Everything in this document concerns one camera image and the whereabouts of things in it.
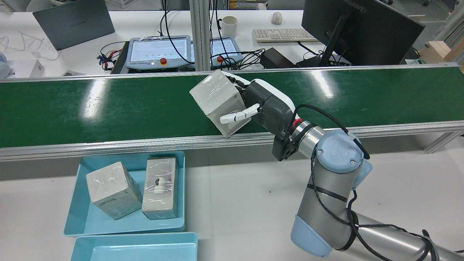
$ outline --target blue tray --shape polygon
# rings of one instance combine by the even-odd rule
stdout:
[[[196,261],[192,232],[137,235],[85,235],[74,242],[71,261]]]
[[[145,169],[150,157],[176,157],[177,160],[177,218],[148,219],[142,210],[137,210],[118,220],[113,220],[90,202],[85,175],[121,161],[143,194]],[[185,229],[185,154],[183,151],[153,152],[83,157],[77,170],[76,185],[72,195],[65,236],[183,232]]]

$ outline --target desk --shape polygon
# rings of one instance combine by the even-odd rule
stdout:
[[[372,154],[374,170],[357,189],[353,210],[414,233],[427,229],[438,245],[463,249],[464,138],[446,147],[427,156],[417,150]],[[322,260],[290,240],[309,178],[309,160],[260,161],[271,154],[269,147],[214,149],[208,155],[190,152],[186,231],[198,235],[198,261]],[[250,157],[256,161],[219,160]],[[199,158],[209,166],[193,167]],[[66,177],[0,182],[2,261],[69,260],[74,238],[64,237],[62,230],[76,170]],[[338,251],[324,260],[359,261]]]
[[[282,11],[284,21],[282,25],[276,26],[271,24],[271,17],[274,11],[218,11],[218,18],[226,15],[234,15],[238,19],[238,34],[236,41],[242,51],[254,51],[259,48],[276,48],[284,56],[296,63],[302,60],[306,50],[301,48],[297,43],[280,43],[280,44],[258,44],[256,43],[251,32],[254,28],[296,28],[301,27],[302,10]],[[159,35],[159,23],[163,11],[127,11],[127,12],[110,12],[116,32],[106,35],[77,46],[66,48],[56,61],[47,61],[39,59],[45,68],[44,77],[61,76],[66,70],[81,72],[86,75],[104,75],[109,74],[101,69],[96,59],[100,55],[100,49],[106,44],[118,41],[127,41],[135,37],[145,37]],[[189,11],[172,11],[168,14],[169,32],[171,35],[192,35],[190,27]],[[0,13],[0,38],[7,36],[10,40],[10,46],[21,48],[23,46],[20,36],[21,31],[36,38],[46,38],[45,33],[33,17],[32,13]],[[213,23],[213,36],[217,37],[217,25]],[[321,43],[305,43],[315,52],[323,49]],[[112,46],[114,50],[121,44]],[[4,52],[9,60],[15,59],[35,59],[31,52],[18,52],[7,50]],[[48,58],[56,58],[57,52],[53,47],[43,53]]]

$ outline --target metal pole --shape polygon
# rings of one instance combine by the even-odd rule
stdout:
[[[190,0],[190,18],[192,20],[192,40],[195,54],[196,71],[209,71],[209,1]]]

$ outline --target keyboard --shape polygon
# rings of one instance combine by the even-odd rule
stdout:
[[[252,34],[257,43],[318,42],[303,28],[253,29]]]

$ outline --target gray laptop lid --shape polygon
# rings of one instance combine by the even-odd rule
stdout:
[[[57,51],[115,31],[105,0],[78,0],[32,14]]]

